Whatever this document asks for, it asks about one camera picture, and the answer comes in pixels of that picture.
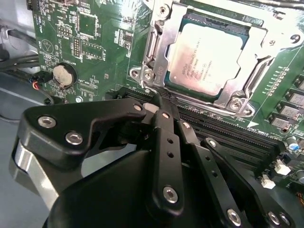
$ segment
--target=green circuit board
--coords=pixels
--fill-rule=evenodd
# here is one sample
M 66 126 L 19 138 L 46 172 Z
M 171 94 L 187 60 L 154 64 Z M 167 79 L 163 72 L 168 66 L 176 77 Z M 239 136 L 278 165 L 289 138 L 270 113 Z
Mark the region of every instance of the green circuit board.
M 131 67 L 142 64 L 151 19 L 151 10 L 142 1 L 75 0 L 74 4 L 65 5 L 58 0 L 40 0 L 38 3 L 33 16 L 41 69 L 52 72 L 56 64 L 66 62 L 73 66 L 78 77 L 77 83 L 67 90 L 60 89 L 54 81 L 44 84 L 44 89 L 67 103 L 101 101 L 106 92 L 122 86 L 145 92 L 129 76 Z M 217 14 L 227 14 L 221 9 L 195 4 Z M 304 30 L 304 12 L 289 9 L 287 13 L 294 15 L 294 25 Z M 233 17 L 254 21 L 238 14 Z M 304 140 L 304 112 L 287 129 L 273 126 L 268 120 L 272 112 L 277 112 L 278 103 L 286 101 L 287 91 L 296 89 L 294 82 L 304 68 L 303 45 L 279 53 L 251 99 L 256 109 L 254 116 L 223 117 L 186 107 L 264 136 L 283 140 L 294 135 L 298 141 Z

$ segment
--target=wire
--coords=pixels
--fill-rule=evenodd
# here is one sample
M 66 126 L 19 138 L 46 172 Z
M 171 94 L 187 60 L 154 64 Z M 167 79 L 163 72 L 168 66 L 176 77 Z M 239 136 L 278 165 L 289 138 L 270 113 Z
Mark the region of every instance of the wire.
M 264 5 L 279 7 L 279 8 L 304 10 L 304 3 L 295 2 L 295 1 L 284 1 L 284 0 L 233 0 L 233 1 L 261 3 Z
M 33 85 L 33 88 L 34 88 L 34 89 L 39 90 L 39 86 L 37 85 L 37 83 L 38 83 L 38 81 L 34 81 L 34 82 L 32 83 L 32 85 Z
M 26 84 L 29 84 L 30 81 L 30 74 L 22 72 L 20 70 L 1 70 L 0 72 L 6 73 L 9 76 L 12 76 L 16 79 L 18 79 L 21 82 L 25 82 Z M 44 95 L 46 98 L 48 98 L 50 100 L 50 105 L 54 105 L 55 101 L 52 98 L 52 96 L 50 94 L 48 94 L 46 91 L 42 90 L 39 88 L 39 86 L 37 85 L 37 81 L 33 81 L 32 86 L 35 90 L 39 91 L 42 95 Z M 7 117 L 4 117 L 0 114 L 0 120 L 3 120 L 5 122 L 11 123 L 11 124 L 18 124 L 20 122 L 20 120 L 14 120 L 14 119 L 9 119 Z
M 39 67 L 39 66 L 40 66 L 39 61 L 30 61 L 30 62 L 25 62 L 25 63 L 15 63 L 13 65 L 6 66 L 6 67 L 0 67 L 0 71 L 14 70 L 14 69 L 18 69 L 18 68 L 32 68 L 32 67 Z
M 30 55 L 30 56 L 11 58 L 9 60 L 0 62 L 0 68 L 6 68 L 6 67 L 14 65 L 16 63 L 24 63 L 24 62 L 29 62 L 29 61 L 39 61 L 39 56 Z
M 25 34 L 23 32 L 20 32 L 16 29 L 13 29 L 13 30 L 8 30 L 8 35 L 11 36 L 11 37 L 15 37 L 15 38 L 18 38 L 18 39 L 22 39 L 24 40 L 25 42 L 27 42 L 28 44 L 30 44 L 31 46 L 37 48 L 37 42 L 36 42 L 36 39 L 29 36 L 28 34 Z
M 46 91 L 44 91 L 42 89 L 39 89 L 37 91 L 39 91 L 41 94 L 43 94 L 44 96 L 46 96 L 50 100 L 50 104 L 49 105 L 53 105 L 55 103 L 55 101 L 52 98 L 52 96 L 50 94 L 48 94 Z

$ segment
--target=integrated circuit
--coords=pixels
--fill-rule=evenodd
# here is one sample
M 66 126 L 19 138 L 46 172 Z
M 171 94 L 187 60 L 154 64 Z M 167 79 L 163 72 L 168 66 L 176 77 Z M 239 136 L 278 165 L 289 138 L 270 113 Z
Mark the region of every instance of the integrated circuit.
M 172 46 L 169 80 L 189 90 L 217 96 L 240 69 L 243 40 L 224 31 L 188 23 Z
M 96 38 L 96 17 L 80 12 L 78 14 L 78 31 L 81 35 Z
M 286 98 L 290 103 L 304 106 L 304 93 L 301 91 L 296 91 L 294 89 L 291 89 L 286 94 Z
M 289 125 L 289 121 L 287 118 L 285 118 L 283 116 L 279 116 L 277 114 L 272 114 L 269 117 L 269 121 L 270 121 L 271 125 L 281 128 L 281 129 L 284 129 Z
M 294 118 L 298 113 L 299 109 L 294 104 L 289 104 L 287 102 L 281 102 L 277 106 L 277 110 L 280 114 L 285 115 L 290 118 Z

